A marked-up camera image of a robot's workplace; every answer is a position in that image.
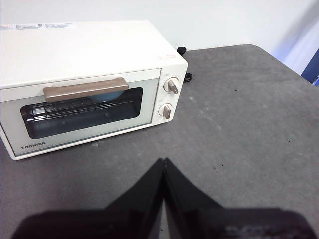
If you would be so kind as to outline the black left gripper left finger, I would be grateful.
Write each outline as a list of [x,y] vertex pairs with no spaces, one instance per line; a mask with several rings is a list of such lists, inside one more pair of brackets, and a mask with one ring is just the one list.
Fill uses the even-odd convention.
[[14,239],[146,239],[162,207],[164,160],[158,159],[126,192],[102,209],[59,210],[21,221]]

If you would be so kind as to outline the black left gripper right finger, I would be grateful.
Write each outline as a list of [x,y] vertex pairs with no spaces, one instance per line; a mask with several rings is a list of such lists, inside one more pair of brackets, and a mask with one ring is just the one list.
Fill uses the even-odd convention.
[[197,188],[167,158],[165,201],[183,239],[314,239],[300,213],[280,208],[225,208]]

